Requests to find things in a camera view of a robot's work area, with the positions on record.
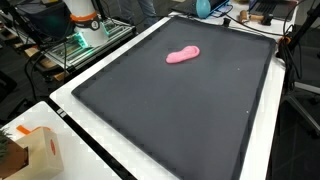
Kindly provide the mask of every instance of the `green light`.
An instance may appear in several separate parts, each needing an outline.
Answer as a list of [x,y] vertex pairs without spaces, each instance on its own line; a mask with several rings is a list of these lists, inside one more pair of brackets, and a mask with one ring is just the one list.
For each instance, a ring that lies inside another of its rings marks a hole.
[[79,42],[79,44],[80,44],[80,46],[81,46],[82,48],[87,48],[87,47],[89,47],[89,45],[88,45],[87,41],[84,39],[82,33],[77,33],[77,34],[75,35],[75,38],[78,40],[78,42]]
[[101,26],[103,27],[103,30],[107,34],[107,36],[109,36],[110,33],[107,31],[105,25],[103,23],[101,23]]

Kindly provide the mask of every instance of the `black mat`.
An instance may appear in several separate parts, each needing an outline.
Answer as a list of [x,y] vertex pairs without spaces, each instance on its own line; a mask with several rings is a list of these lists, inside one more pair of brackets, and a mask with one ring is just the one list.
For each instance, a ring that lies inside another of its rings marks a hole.
[[[197,45],[200,56],[166,64]],[[73,94],[177,177],[238,179],[275,41],[172,18]]]

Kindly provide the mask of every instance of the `pink blob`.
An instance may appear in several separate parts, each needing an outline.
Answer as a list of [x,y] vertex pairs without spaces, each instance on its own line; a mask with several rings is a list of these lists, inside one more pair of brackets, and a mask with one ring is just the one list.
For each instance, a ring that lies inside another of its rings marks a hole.
[[200,54],[200,49],[197,46],[187,46],[179,52],[170,53],[167,56],[166,62],[169,64],[179,63],[197,57]]

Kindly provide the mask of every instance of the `orange object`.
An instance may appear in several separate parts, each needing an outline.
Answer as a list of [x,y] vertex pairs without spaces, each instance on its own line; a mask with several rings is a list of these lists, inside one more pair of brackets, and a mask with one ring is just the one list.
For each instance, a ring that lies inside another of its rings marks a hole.
[[243,23],[244,21],[248,21],[248,15],[247,15],[247,11],[246,10],[242,10],[240,12],[240,22]]
[[286,44],[289,44],[291,42],[291,38],[285,36],[285,37],[281,37],[278,41],[278,43],[280,43],[281,41],[285,41]]
[[70,15],[71,19],[73,21],[88,21],[90,19],[93,19],[97,16],[97,12],[93,12],[92,14],[89,14],[87,16],[75,16],[73,14]]
[[36,128],[35,128],[34,130],[32,130],[32,131],[29,131],[28,129],[26,129],[26,128],[23,127],[22,125],[19,125],[16,129],[17,129],[18,131],[20,131],[21,133],[23,133],[23,134],[25,134],[25,135],[28,135],[28,134],[30,134],[31,132],[33,132],[33,131],[35,131],[35,130],[37,130],[37,129],[39,129],[39,128],[45,128],[45,129],[48,129],[49,131],[51,131],[50,128],[44,127],[44,126],[36,127]]

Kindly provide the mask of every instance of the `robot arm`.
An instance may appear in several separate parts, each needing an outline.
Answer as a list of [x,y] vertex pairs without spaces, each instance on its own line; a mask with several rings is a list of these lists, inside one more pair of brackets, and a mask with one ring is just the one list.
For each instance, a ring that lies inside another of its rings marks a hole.
[[97,47],[109,40],[109,33],[100,22],[91,0],[64,0],[75,22],[75,32],[82,47]]

